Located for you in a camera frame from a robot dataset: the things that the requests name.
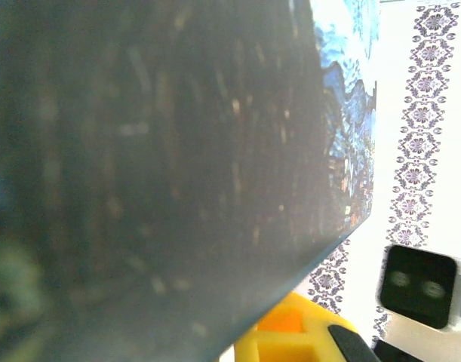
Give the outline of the yellow plastic block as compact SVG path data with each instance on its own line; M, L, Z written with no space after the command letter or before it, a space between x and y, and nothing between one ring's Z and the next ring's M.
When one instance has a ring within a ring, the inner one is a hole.
M234 362L346 362L327 328L346 319L289 293L233 345Z

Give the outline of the blue painting print box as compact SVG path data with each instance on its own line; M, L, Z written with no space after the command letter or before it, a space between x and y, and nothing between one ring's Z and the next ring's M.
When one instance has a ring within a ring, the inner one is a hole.
M379 0L0 0L0 362L211 362L371 212Z

